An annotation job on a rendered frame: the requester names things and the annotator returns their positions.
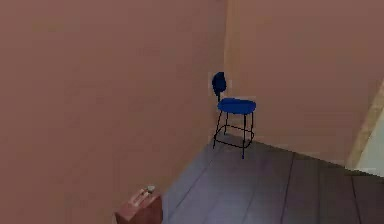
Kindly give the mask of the reddish brown cabinet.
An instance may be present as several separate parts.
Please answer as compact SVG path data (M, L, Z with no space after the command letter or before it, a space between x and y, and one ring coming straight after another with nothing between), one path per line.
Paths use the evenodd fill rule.
M162 197L140 189L114 215L116 224L162 224Z

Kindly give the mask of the blue chair with black legs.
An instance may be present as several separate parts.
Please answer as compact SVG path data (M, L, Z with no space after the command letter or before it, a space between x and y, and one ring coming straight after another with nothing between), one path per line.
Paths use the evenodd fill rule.
M245 158L245 149L252 144L252 141L255 137L254 113L257 104L251 100L223 97L222 94L227 89L227 82L225 78L225 73L223 71L217 72L212 77L211 85L213 92L217 97L217 109L219 110L219 115L216 123L216 130L213 135L213 147L216 146L216 143L221 143L232 147L240 148L242 150L242 158ZM243 126L237 127L230 125L228 123L230 114L241 115L243 117ZM225 142L217 138L221 130L223 130L223 134L226 134L228 128L237 129L243 132L243 139L241 145Z

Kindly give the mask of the pale room door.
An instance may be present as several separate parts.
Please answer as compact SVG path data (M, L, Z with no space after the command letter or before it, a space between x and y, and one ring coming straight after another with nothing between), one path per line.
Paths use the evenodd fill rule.
M384 177L384 79L358 132L345 167Z

